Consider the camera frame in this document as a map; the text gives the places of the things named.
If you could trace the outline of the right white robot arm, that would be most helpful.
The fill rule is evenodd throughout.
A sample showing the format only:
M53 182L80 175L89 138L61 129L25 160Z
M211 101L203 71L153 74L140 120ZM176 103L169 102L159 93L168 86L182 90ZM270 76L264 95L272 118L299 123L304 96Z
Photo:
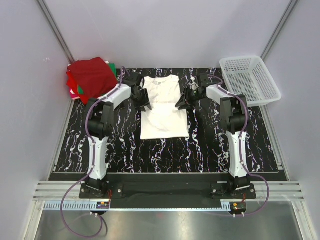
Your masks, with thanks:
M239 198L250 188L246 160L249 113L245 95L235 95L222 87L223 80L212 74L199 74L184 88L175 104L179 110L193 108L197 101L209 99L220 106L220 123L227 135L230 166L226 187L220 193Z

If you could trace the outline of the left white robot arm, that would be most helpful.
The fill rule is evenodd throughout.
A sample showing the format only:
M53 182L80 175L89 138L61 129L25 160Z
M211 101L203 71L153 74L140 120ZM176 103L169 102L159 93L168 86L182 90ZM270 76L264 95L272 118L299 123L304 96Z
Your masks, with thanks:
M132 72L126 78L121 78L109 93L99 98L91 98L85 110L84 129L89 144L89 169L82 193L89 193L97 198L103 198L110 191L107 184L109 164L106 163L107 143L115 126L115 109L124 101L131 99L137 111L151 110L148 90L144 88L145 79Z

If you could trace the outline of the white printed t-shirt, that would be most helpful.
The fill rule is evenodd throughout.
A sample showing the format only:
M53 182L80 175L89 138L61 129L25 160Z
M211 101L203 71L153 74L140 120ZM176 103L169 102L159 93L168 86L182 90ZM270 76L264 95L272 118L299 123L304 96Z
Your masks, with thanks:
M144 78L151 110L141 113L141 140L187 138L188 116L186 110L176 108L181 97L179 77Z

